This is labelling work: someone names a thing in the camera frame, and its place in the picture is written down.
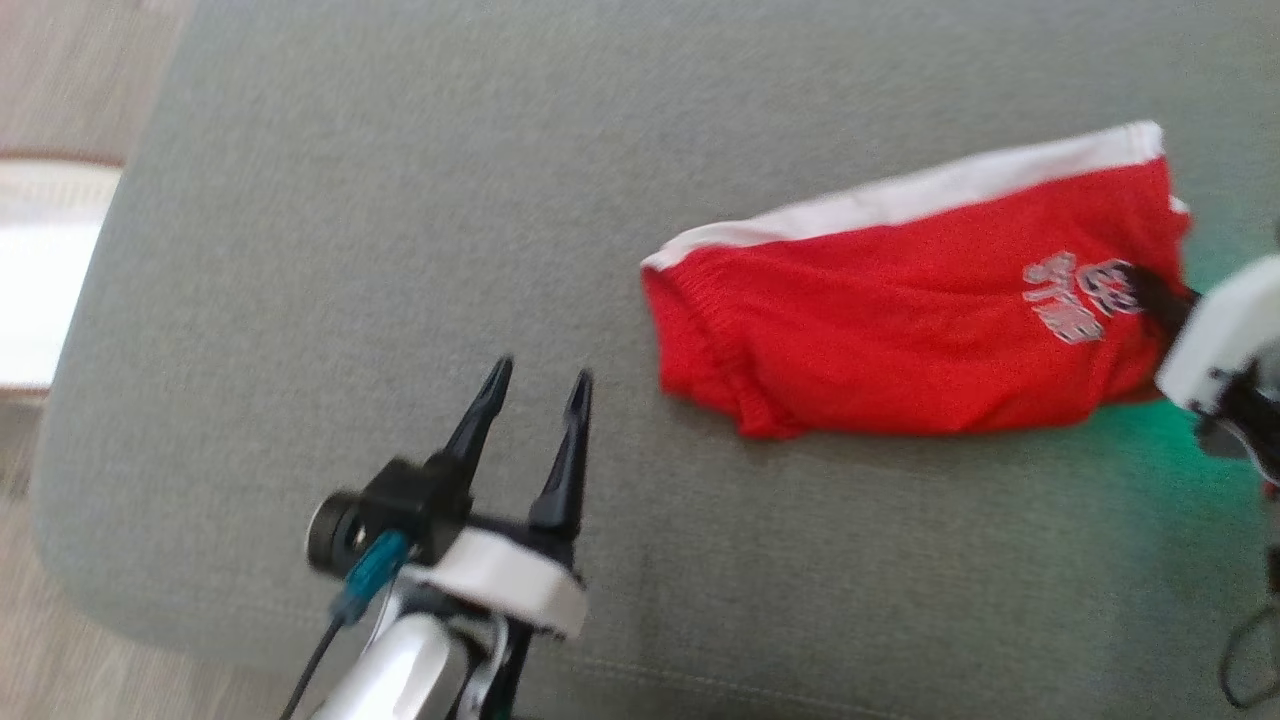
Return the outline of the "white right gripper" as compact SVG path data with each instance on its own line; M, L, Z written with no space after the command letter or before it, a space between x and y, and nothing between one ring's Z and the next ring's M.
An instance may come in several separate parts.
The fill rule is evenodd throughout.
M1175 338L1156 384L1196 416L1201 451L1280 462L1280 254L1203 296L1144 266L1124 274L1142 311L1164 338Z

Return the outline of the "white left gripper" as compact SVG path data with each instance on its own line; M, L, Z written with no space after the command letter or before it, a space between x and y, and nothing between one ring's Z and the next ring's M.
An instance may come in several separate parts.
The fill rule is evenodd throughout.
M492 368L440 451L460 482L474 482L488 433L503 409L512 356ZM576 568L576 539L593 419L594 377L582 369L564 407L564 433L529 525L476 518L435 552L420 552L398 573L398 615L440 614L442 598L520 621L538 633L576 641L588 620L588 591Z

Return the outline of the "red and white jersey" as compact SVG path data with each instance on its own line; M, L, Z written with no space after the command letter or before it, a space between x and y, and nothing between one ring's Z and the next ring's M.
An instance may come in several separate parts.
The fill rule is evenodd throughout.
M746 437L1069 427L1156 396L1132 268L1190 210L1137 120L685 231L643 261L660 387Z

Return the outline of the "grey fabric sofa seat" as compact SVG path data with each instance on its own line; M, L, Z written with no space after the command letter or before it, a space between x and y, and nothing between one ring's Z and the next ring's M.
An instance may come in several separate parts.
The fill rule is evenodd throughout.
M1148 119L1193 286L1272 250L1280 0L200 0L52 386L40 557L97 624L291 684L321 498L513 354L483 511L525 514L596 378L590 618L521 717L1280 720L1215 680L1258 483L1176 409L756 443L657 383L640 264L680 231Z

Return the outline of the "white mat with brown edge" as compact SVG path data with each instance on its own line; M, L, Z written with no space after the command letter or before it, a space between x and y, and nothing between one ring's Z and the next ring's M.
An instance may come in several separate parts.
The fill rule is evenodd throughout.
M0 401L49 393L123 163L0 150Z

